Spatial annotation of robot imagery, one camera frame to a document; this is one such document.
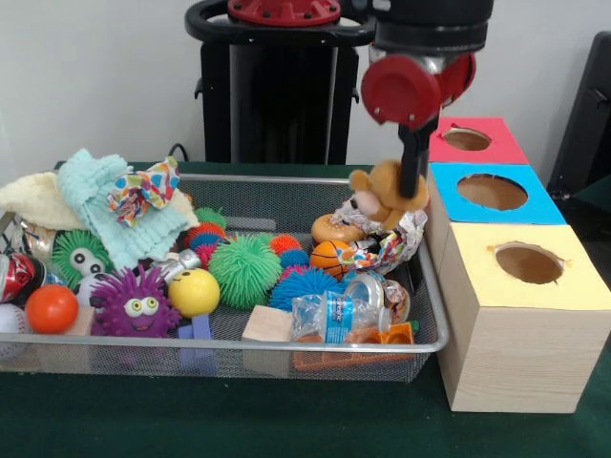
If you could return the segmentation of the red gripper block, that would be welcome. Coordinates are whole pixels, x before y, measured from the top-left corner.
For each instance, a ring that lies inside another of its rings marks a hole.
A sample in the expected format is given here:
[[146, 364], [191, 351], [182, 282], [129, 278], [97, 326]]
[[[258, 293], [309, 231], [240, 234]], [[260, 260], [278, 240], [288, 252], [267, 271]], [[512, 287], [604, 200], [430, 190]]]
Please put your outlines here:
[[472, 53], [455, 56], [370, 53], [361, 96], [366, 110], [377, 123], [400, 125], [403, 197], [413, 198], [417, 194], [419, 178], [426, 172], [430, 133], [424, 126], [469, 89], [475, 71]]

